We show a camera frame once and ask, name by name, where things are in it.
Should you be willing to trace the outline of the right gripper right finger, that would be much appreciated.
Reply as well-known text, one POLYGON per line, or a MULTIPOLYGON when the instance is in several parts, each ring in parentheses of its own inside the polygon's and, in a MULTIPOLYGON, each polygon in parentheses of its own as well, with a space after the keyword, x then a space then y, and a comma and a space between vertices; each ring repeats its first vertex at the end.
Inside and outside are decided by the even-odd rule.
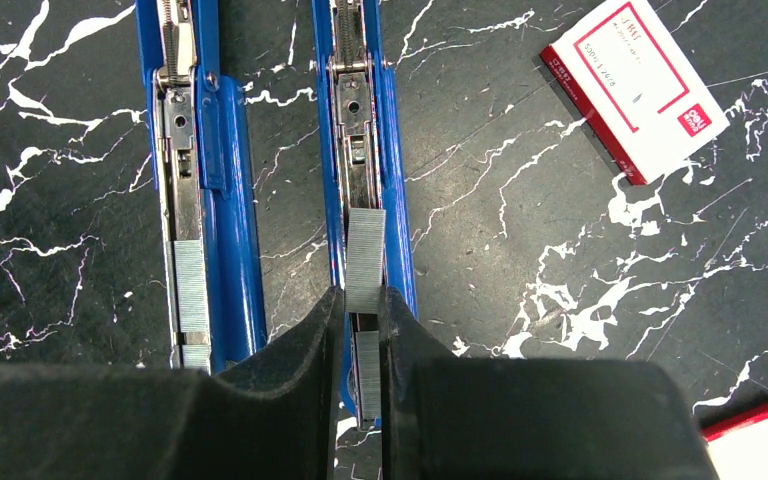
POLYGON ((458 357, 386 288, 378 306, 387 479, 713 479, 658 365, 458 357))

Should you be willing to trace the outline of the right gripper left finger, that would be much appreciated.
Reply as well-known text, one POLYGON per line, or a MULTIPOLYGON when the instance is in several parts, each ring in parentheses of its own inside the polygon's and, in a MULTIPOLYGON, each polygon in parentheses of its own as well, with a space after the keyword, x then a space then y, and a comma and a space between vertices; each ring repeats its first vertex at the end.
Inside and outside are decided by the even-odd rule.
POLYGON ((216 376, 0 364, 0 479, 329 479, 343 293, 216 376))

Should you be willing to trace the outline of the grey staple strip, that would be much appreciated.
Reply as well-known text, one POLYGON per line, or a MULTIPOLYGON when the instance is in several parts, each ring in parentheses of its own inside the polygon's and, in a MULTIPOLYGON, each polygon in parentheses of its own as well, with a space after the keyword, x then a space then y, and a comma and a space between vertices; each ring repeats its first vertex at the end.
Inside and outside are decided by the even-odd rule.
POLYGON ((381 415, 381 366, 377 331, 355 334, 360 415, 363 425, 374 424, 381 415))
POLYGON ((374 314, 383 283, 386 211, 351 208, 346 244, 346 310, 374 314))
POLYGON ((179 331, 185 345, 211 343, 204 248, 201 240, 172 242, 179 331))

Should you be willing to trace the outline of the staple box tray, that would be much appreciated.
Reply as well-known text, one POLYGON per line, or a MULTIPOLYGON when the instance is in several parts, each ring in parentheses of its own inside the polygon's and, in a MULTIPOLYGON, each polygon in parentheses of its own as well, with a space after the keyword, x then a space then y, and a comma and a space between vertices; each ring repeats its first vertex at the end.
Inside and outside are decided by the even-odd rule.
POLYGON ((702 430, 721 479, 768 479, 768 403, 702 430))

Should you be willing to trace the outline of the small red staple box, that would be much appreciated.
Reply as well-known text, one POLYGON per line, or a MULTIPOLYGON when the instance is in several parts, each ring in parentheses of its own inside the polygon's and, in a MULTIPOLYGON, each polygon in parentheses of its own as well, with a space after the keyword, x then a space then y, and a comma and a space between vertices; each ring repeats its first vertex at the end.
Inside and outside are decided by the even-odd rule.
POLYGON ((604 1, 540 53, 633 185, 681 167, 729 121, 647 1, 604 1))

